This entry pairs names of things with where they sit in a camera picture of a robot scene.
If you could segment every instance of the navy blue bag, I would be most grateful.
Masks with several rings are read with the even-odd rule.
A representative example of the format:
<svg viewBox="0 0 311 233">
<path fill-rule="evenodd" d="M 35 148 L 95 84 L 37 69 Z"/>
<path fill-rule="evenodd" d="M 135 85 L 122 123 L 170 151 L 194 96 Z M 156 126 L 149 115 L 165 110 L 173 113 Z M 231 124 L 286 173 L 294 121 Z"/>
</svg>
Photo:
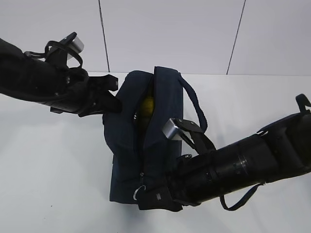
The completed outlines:
<svg viewBox="0 0 311 233">
<path fill-rule="evenodd" d="M 144 140 L 138 140 L 136 112 L 153 85 L 155 108 Z M 174 69 L 155 67 L 154 74 L 130 72 L 116 97 L 121 100 L 120 114 L 103 115 L 104 137 L 114 154 L 110 201 L 138 204 L 135 194 L 140 187 L 154 185 L 165 172 L 174 168 L 181 156 L 181 141 L 170 141 L 162 132 L 169 118 L 183 118 L 183 88 L 198 114 L 205 132 L 207 120 L 192 87 Z"/>
</svg>

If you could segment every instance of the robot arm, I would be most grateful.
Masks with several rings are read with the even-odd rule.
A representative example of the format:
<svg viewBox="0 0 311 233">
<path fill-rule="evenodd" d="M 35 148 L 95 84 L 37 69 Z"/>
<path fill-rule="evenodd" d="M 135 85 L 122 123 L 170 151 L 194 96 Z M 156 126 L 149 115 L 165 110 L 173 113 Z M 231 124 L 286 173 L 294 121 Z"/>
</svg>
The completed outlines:
<svg viewBox="0 0 311 233">
<path fill-rule="evenodd" d="M 183 155 L 178 166 L 154 187 L 139 193 L 140 209 L 180 211 L 220 197 L 226 210 L 237 210 L 258 186 L 311 172 L 311 103 L 296 97 L 300 112 L 278 120 L 256 134 L 216 150 L 194 122 L 170 119 L 163 133 L 170 140 L 184 140 L 198 153 Z M 224 195 L 255 185 L 232 207 Z"/>
<path fill-rule="evenodd" d="M 83 43 L 77 33 L 60 42 L 48 42 L 44 53 L 22 53 L 0 39 L 0 93 L 47 105 L 58 114 L 66 112 L 84 117 L 120 112 L 121 102 L 109 92 L 118 89 L 118 79 L 112 75 L 89 77 L 78 54 L 82 50 Z M 68 68 L 67 59 L 71 57 L 80 66 Z"/>
</svg>

